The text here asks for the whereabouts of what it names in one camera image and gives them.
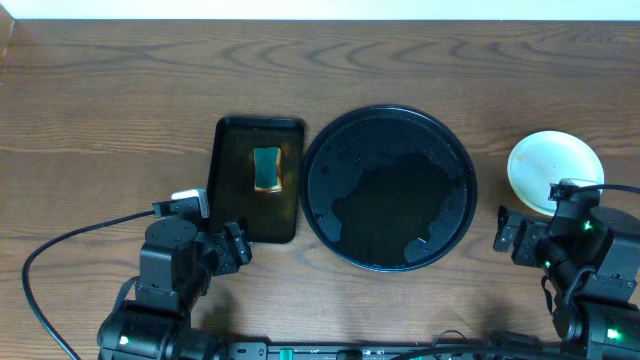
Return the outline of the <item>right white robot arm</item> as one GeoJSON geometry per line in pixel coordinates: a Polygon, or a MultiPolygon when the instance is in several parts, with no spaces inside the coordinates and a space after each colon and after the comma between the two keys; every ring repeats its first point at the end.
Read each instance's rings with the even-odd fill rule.
{"type": "Polygon", "coordinates": [[[540,268],[560,353],[584,359],[637,359],[639,220],[596,206],[574,216],[542,219],[498,210],[496,252],[516,265],[540,268]]]}

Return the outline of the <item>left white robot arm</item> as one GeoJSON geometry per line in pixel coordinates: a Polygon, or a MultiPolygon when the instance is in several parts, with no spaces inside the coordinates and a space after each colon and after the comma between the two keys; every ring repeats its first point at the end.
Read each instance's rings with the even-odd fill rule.
{"type": "Polygon", "coordinates": [[[208,234],[177,216],[150,225],[140,251],[140,275],[122,285],[101,325],[100,359],[204,359],[229,357],[220,337],[194,329],[191,312],[211,279],[249,264],[246,225],[232,221],[208,234]]]}

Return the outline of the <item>light blue plate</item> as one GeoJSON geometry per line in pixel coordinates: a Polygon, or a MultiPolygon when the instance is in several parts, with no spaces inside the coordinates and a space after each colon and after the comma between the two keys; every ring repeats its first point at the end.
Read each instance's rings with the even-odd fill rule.
{"type": "Polygon", "coordinates": [[[507,177],[516,196],[538,213],[553,216],[551,185],[569,179],[578,186],[603,184],[604,168],[581,139],[560,131],[541,131],[519,141],[507,160],[507,177]]]}

